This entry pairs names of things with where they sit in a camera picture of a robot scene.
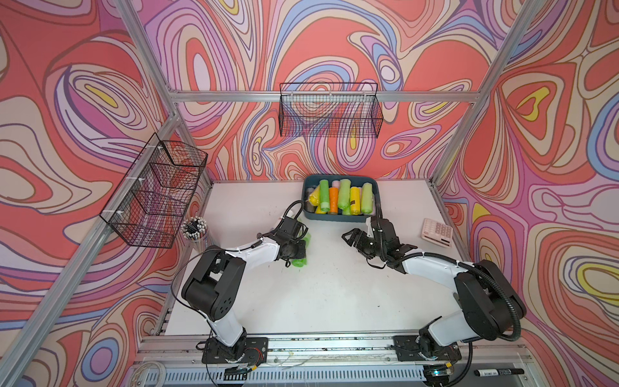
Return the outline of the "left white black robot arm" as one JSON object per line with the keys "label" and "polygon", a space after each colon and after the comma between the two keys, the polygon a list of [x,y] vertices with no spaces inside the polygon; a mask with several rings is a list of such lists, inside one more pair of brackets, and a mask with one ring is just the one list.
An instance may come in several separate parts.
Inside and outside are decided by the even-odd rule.
{"label": "left white black robot arm", "polygon": [[266,359],[268,341],[248,343],[247,330],[239,323],[233,306],[243,275],[263,264],[281,261],[290,267],[306,258],[309,227],[288,216],[270,232],[237,248],[213,245],[200,256],[182,286],[181,297],[189,307],[204,315],[211,338],[203,349],[203,362],[260,364]]}

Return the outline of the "teal plastic storage box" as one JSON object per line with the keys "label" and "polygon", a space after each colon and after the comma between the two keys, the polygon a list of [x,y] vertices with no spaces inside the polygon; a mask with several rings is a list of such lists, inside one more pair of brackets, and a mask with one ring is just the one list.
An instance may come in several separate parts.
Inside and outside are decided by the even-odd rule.
{"label": "teal plastic storage box", "polygon": [[314,206],[312,211],[309,210],[310,205],[308,198],[315,189],[319,188],[319,182],[321,180],[327,180],[332,183],[335,181],[340,181],[342,179],[348,179],[351,181],[351,186],[358,186],[359,188],[364,188],[366,183],[372,185],[372,211],[376,213],[376,205],[380,206],[380,190],[377,184],[377,181],[371,179],[370,177],[361,177],[361,176],[347,176],[347,175],[326,175],[326,174],[314,174],[309,175],[305,178],[301,190],[301,199],[304,201],[303,214],[307,219],[311,220],[319,220],[319,221],[330,221],[330,222],[341,222],[341,223],[364,223],[365,219],[370,217],[370,214],[359,214],[359,215],[344,215],[341,211],[338,214],[316,214],[317,206]]}

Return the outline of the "light green roll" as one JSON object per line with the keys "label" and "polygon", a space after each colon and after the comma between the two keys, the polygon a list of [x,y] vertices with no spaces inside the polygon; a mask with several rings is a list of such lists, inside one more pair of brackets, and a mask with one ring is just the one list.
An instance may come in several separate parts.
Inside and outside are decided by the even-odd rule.
{"label": "light green roll", "polygon": [[374,209],[373,185],[370,182],[364,183],[361,192],[360,209],[363,214],[371,215]]}

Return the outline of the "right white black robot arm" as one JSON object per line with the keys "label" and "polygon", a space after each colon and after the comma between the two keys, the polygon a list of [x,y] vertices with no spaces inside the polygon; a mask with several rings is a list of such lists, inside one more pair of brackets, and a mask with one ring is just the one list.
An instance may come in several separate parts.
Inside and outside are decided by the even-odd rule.
{"label": "right white black robot arm", "polygon": [[515,342],[521,338],[526,307],[492,261],[466,263],[402,243],[393,224],[378,216],[369,219],[367,229],[354,228],[344,233],[342,239],[367,263],[378,258],[382,263],[380,269],[424,277],[451,290],[455,296],[458,311],[439,316],[418,332],[414,344],[418,357],[436,360],[459,342]]}

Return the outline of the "orange trash bag roll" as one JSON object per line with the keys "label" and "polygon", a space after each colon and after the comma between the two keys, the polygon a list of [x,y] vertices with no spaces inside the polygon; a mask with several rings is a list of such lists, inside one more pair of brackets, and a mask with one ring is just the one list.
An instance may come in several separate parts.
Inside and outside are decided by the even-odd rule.
{"label": "orange trash bag roll", "polygon": [[332,186],[329,189],[329,213],[330,214],[338,214],[339,213],[339,188]]}

